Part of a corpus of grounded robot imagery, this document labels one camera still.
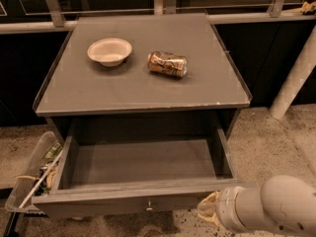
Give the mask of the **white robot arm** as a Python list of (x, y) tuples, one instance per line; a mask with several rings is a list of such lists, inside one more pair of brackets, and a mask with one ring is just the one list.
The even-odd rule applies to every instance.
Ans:
[(213, 192), (198, 204), (197, 215), (233, 233), (316, 237), (316, 189), (291, 176), (274, 176), (259, 188)]

